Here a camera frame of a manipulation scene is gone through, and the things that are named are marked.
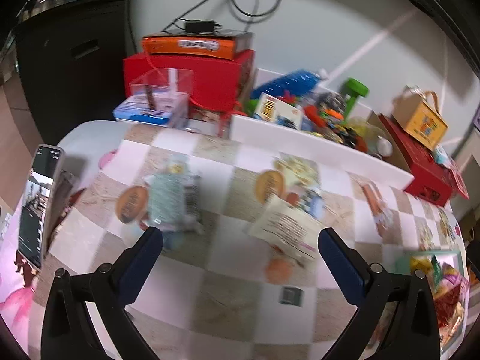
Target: phone screen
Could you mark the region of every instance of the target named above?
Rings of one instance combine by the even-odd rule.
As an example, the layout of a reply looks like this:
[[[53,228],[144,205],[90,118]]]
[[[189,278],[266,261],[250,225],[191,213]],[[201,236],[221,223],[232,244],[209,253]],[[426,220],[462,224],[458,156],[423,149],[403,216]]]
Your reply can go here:
[[[37,268],[41,268],[42,232],[60,154],[51,147],[37,149],[22,197],[18,249]]]

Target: checkered tablecloth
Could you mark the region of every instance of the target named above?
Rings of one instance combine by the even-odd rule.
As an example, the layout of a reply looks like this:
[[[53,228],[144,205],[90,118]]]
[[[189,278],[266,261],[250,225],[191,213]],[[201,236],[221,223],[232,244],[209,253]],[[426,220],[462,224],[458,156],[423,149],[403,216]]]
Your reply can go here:
[[[273,168],[278,152],[180,130],[133,125],[110,164],[76,203],[44,262],[30,314],[29,354],[39,359],[41,327],[54,271],[72,275],[113,263],[142,231],[115,215],[116,198],[142,185],[172,152],[189,156],[201,174],[205,234],[185,234],[174,251],[163,251],[137,301],[127,306],[140,333],[162,360],[318,360],[356,308],[347,304],[326,264],[294,268],[286,285],[301,288],[301,307],[279,302],[282,286],[267,282],[274,251],[246,234],[263,206],[254,197],[259,173]],[[392,271],[405,249],[419,248],[427,226],[438,249],[456,248],[441,230],[438,207],[379,185],[394,215],[391,237],[378,235],[361,184],[365,178],[312,163],[325,200],[321,227],[333,227],[369,262]],[[446,212],[453,227],[456,222]],[[95,307],[92,320],[108,354],[120,358]]]

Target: clear plastic box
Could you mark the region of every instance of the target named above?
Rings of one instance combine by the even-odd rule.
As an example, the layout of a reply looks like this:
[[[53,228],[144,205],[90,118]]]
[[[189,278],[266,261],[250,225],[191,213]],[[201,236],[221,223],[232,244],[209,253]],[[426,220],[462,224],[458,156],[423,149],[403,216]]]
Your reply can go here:
[[[114,109],[117,120],[184,128],[194,72],[156,68],[130,83],[132,96]]]

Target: wall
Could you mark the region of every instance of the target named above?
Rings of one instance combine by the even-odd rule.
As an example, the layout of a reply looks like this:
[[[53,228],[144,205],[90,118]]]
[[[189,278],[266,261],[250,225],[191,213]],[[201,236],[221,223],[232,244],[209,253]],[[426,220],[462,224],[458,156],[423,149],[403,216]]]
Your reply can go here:
[[[132,0],[137,45],[201,0]],[[255,0],[238,0],[251,10]],[[274,0],[261,0],[260,11]],[[243,29],[227,0],[212,0],[189,19],[213,19]],[[406,84],[434,90],[444,99],[449,124],[445,148],[453,152],[479,104],[476,76],[440,28],[408,0],[283,0],[270,19],[253,25],[256,64],[286,73],[325,68],[338,90],[352,76],[370,88],[364,103],[389,113]]]

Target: red box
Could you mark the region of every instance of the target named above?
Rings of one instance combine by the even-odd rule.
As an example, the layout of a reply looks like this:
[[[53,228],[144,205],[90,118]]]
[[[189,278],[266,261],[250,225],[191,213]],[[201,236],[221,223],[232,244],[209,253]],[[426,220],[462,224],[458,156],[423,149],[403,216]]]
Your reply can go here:
[[[125,94],[130,96],[130,82],[152,67],[144,52],[123,60]],[[229,112],[250,77],[255,51],[246,50],[233,61],[197,55],[154,54],[150,60],[157,68],[189,69],[193,71],[191,101],[210,111]]]
[[[454,190],[449,170],[438,165],[421,143],[405,133],[390,118],[384,115],[379,115],[379,118],[394,138],[414,176],[405,192],[437,206],[445,206]]]

